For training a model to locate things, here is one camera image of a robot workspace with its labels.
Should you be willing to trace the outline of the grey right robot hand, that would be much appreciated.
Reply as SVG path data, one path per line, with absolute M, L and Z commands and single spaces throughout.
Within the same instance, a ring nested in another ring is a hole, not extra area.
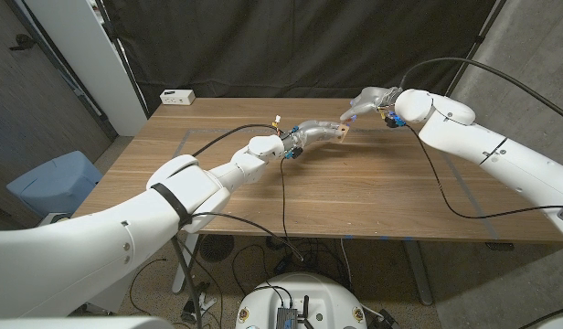
M 340 116 L 340 121 L 346 122 L 355 115 L 379 112 L 380 108 L 391 107 L 402 92 L 400 87 L 365 87 L 349 102 L 350 108 Z

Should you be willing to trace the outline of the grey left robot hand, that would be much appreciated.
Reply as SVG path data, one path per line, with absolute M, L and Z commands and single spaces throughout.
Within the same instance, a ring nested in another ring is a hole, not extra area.
M 339 122 L 310 120 L 294 126 L 281 138 L 288 157 L 297 157 L 299 152 L 314 142 L 341 143 L 349 131 L 349 126 Z

